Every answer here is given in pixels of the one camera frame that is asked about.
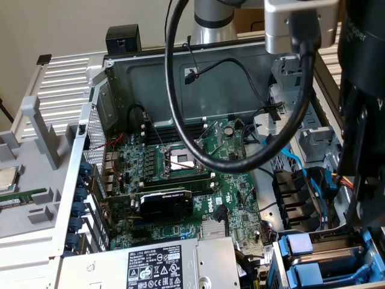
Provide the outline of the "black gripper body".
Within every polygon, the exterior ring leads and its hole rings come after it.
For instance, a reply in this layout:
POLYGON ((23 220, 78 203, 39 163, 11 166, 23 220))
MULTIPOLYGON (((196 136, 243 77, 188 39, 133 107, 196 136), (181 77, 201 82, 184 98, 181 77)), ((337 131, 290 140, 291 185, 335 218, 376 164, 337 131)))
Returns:
POLYGON ((338 59, 348 81, 384 99, 384 1, 346 1, 338 59))

